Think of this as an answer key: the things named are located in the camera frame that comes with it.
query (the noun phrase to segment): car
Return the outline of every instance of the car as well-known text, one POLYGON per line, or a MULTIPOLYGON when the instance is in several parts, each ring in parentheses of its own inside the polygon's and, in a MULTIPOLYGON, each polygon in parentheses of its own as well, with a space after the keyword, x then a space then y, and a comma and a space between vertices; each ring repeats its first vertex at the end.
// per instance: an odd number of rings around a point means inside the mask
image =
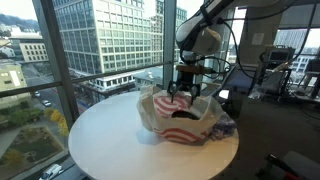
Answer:
POLYGON ((41 94, 40 94, 38 91, 36 91, 36 92, 34 92, 34 96, 35 96, 35 97, 40 97, 41 94))
POLYGON ((48 101, 48 100, 43 100, 43 101, 42 101, 42 104, 43 104, 45 107, 51 106, 51 102, 48 101))
POLYGON ((51 165, 46 171, 43 172, 39 180, 49 180, 55 177, 56 175, 63 172, 62 166, 59 164, 51 165))

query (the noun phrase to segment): yellow foliage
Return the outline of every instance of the yellow foliage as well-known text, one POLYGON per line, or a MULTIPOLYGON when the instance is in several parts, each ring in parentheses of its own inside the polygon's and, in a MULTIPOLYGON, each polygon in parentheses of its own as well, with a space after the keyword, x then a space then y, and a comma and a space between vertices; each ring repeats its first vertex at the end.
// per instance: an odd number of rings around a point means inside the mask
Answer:
POLYGON ((44 115, 47 116, 47 117, 50 117, 51 114, 53 113, 54 109, 53 108, 46 108, 44 110, 44 115))
POLYGON ((23 158, 23 154, 16 149, 10 149, 4 154, 4 159, 8 166, 16 166, 21 164, 23 158))
POLYGON ((57 122, 59 126, 59 133, 61 136, 68 136, 69 135, 69 129, 66 122, 66 119, 64 117, 60 118, 60 120, 57 122))
POLYGON ((58 110, 54 110, 53 113, 51 114, 50 116, 50 120, 53 121, 53 122, 56 122, 58 123, 59 120, 61 119, 61 114, 59 113, 58 110))

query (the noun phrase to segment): window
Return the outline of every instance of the window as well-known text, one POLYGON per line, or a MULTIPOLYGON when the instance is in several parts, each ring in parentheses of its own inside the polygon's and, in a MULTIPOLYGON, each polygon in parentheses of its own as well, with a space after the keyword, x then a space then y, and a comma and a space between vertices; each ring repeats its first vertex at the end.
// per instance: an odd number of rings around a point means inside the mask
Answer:
POLYGON ((12 81, 4 81, 4 84, 11 84, 12 81))

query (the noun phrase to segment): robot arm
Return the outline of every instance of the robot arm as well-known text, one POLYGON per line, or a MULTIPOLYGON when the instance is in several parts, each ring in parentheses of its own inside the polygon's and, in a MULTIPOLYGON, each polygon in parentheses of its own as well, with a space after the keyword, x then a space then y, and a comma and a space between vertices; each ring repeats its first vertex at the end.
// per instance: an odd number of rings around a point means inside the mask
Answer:
POLYGON ((220 47, 221 38, 209 26, 212 25, 212 19, 233 1, 209 0, 190 19, 181 24, 176 33, 180 51, 192 51, 198 55, 210 55, 216 52, 220 47))
POLYGON ((196 56, 184 58, 183 51, 191 51, 196 55, 211 55, 221 44, 220 35, 209 28, 212 19, 223 11, 234 0, 209 0, 200 7, 190 19, 180 25, 176 33, 176 42, 180 48, 180 57, 185 65, 177 65, 177 81, 170 81, 167 92, 173 101, 178 91, 188 91, 191 94, 191 104, 200 95, 200 84, 193 84, 194 75, 211 74, 213 69, 195 65, 196 56))

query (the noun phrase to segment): white round table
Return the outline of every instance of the white round table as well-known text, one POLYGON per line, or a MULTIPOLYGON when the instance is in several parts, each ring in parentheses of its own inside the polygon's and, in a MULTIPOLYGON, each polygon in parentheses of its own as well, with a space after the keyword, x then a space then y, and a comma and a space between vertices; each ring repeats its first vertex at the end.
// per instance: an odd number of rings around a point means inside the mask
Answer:
POLYGON ((139 92, 111 97, 86 110, 69 135, 69 151, 90 177, 104 180, 210 179, 233 160, 237 131, 221 141, 185 145, 146 130, 139 92))

